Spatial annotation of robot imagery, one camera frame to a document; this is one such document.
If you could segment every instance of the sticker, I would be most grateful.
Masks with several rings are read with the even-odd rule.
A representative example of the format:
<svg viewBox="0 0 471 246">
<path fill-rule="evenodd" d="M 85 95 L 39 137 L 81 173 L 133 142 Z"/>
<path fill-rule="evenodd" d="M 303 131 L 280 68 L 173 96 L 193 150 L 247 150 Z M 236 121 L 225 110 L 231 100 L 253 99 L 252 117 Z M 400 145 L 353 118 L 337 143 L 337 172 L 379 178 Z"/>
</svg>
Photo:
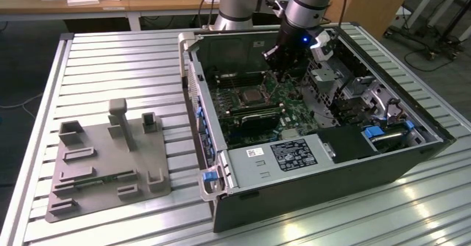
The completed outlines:
<svg viewBox="0 0 471 246">
<path fill-rule="evenodd" d="M 303 139 L 271 145 L 271 148 L 277 165 L 284 172 L 317 164 L 308 144 Z"/>
<path fill-rule="evenodd" d="M 103 10 L 124 10 L 124 7 L 103 7 Z"/>
<path fill-rule="evenodd" d="M 248 155 L 249 157 L 255 157 L 255 156 L 263 155 L 263 149 L 261 149 L 261 148 L 252 148 L 252 149 L 248 149 L 248 150 L 247 150 L 247 155 Z"/>
<path fill-rule="evenodd" d="M 253 42 L 253 47 L 263 47 L 265 45 L 264 41 L 255 41 Z"/>
</svg>

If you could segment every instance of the gray floor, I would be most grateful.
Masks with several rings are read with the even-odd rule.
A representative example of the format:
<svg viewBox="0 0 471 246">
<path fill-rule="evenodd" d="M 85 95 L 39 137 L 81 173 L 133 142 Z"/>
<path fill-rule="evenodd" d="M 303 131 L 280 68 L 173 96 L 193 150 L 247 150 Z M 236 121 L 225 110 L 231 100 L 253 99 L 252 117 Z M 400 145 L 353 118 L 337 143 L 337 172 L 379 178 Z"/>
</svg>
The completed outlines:
<svg viewBox="0 0 471 246">
<path fill-rule="evenodd" d="M 434 6 L 442 0 L 432 0 L 432 3 L 424 11 L 427 17 L 432 12 Z M 407 0 L 406 5 L 416 8 L 420 0 Z M 451 20 L 458 6 L 451 7 L 451 11 L 443 16 L 438 24 L 439 30 Z M 463 18 L 455 35 L 459 35 L 471 25 L 471 14 Z M 147 27 L 163 28 L 169 22 L 169 17 L 148 20 Z M 168 28 L 187 28 L 189 18 L 176 17 Z M 37 95 L 45 86 L 45 80 L 53 60 L 59 35 L 67 33 L 67 27 L 63 21 L 43 22 L 11 22 L 8 28 L 0 33 L 0 105 L 17 104 L 27 98 Z M 394 36 L 391 39 L 383 39 L 381 44 L 403 60 L 403 56 L 422 46 L 402 38 Z M 462 54 L 458 59 L 434 72 L 415 73 L 424 82 L 432 87 L 439 95 L 451 103 L 463 116 L 471 120 L 471 43 L 467 54 Z M 435 61 L 427 61 L 420 54 L 410 56 L 410 62 L 422 69 L 432 69 L 448 62 L 444 58 Z M 36 114 L 40 99 L 36 99 L 27 108 Z M 33 119 L 21 109 L 0 109 L 0 226 L 5 210 L 9 203 L 12 187 L 16 182 L 16 176 L 23 161 L 29 133 L 33 126 Z"/>
</svg>

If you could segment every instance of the metal slatted table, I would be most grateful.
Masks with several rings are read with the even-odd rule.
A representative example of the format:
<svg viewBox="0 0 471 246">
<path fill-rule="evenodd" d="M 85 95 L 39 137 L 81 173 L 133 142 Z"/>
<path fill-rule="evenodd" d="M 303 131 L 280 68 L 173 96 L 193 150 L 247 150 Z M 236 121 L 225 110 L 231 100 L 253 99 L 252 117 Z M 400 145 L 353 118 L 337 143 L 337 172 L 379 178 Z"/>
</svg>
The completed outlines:
<svg viewBox="0 0 471 246">
<path fill-rule="evenodd" d="M 471 241 L 471 125 L 368 33 L 348 35 L 428 110 L 456 143 L 392 184 L 223 233 L 211 232 L 179 76 L 181 30 L 76 34 L 60 40 L 0 245 L 462 245 Z M 44 220 L 60 122 L 108 121 L 107 100 L 128 118 L 163 119 L 172 193 L 56 223 Z"/>
</svg>

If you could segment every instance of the blue tab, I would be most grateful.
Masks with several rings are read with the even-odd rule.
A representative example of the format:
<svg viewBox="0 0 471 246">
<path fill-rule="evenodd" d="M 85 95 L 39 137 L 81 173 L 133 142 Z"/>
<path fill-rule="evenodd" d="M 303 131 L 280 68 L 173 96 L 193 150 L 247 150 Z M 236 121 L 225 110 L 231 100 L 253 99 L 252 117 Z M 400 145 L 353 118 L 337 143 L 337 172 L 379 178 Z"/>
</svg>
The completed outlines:
<svg viewBox="0 0 471 246">
<path fill-rule="evenodd" d="M 203 181 L 211 182 L 211 181 L 216 181 L 219 179 L 217 177 L 217 172 L 205 172 L 203 173 Z"/>
<path fill-rule="evenodd" d="M 201 115 L 201 112 L 203 112 L 203 108 L 199 107 L 199 108 L 197 108 L 197 111 L 196 111 L 196 116 L 200 116 L 200 115 Z"/>
<path fill-rule="evenodd" d="M 412 121 L 410 121 L 410 120 L 406 121 L 406 127 L 408 130 L 411 130 L 415 127 Z"/>
<path fill-rule="evenodd" d="M 384 131 L 379 126 L 371 126 L 365 128 L 365 135 L 368 138 L 384 135 Z"/>
</svg>

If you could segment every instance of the circuit board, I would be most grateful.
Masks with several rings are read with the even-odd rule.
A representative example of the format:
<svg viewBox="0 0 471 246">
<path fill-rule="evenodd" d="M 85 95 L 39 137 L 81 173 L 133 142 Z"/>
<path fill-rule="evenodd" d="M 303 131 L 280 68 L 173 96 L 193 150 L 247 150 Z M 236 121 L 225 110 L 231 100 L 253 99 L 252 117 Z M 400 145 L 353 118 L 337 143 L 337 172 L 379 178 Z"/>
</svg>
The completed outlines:
<svg viewBox="0 0 471 246">
<path fill-rule="evenodd" d="M 303 136 L 317 130 L 317 123 L 296 86 L 297 82 L 293 79 L 288 78 L 284 82 L 279 82 L 275 76 L 267 74 L 260 85 L 216 88 L 211 91 L 229 149 Z M 241 131 L 240 123 L 245 118 L 264 115 L 276 118 L 275 122 L 268 121 L 273 124 L 269 130 L 260 131 L 263 126 L 260 121 L 253 122 L 256 133 Z"/>
</svg>

